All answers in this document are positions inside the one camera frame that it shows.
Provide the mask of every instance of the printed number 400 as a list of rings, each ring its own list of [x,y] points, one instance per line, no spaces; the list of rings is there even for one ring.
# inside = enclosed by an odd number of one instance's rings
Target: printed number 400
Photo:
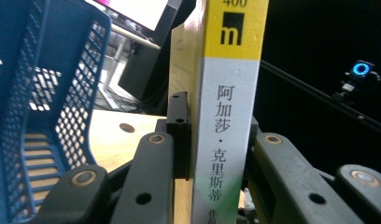
[[[247,6],[247,0],[223,0],[223,3],[226,4],[226,6],[232,6],[232,7],[246,7]]]

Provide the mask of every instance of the book spine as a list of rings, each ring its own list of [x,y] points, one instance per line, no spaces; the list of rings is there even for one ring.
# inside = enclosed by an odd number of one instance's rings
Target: book spine
[[[266,0],[206,2],[191,222],[235,223]]]

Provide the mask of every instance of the yellow label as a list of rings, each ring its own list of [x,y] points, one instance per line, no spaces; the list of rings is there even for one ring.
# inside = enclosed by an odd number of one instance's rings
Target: yellow label
[[[209,0],[205,56],[260,60],[268,0]]]

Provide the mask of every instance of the white book spine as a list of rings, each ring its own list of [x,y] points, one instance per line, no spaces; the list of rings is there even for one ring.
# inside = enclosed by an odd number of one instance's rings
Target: white book spine
[[[203,60],[191,223],[235,223],[259,65]]]

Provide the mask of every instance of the plastic basket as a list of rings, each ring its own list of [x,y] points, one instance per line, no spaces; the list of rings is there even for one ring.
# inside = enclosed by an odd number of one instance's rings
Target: plastic basket
[[[95,163],[88,131],[110,18],[82,0],[0,0],[0,223]]]

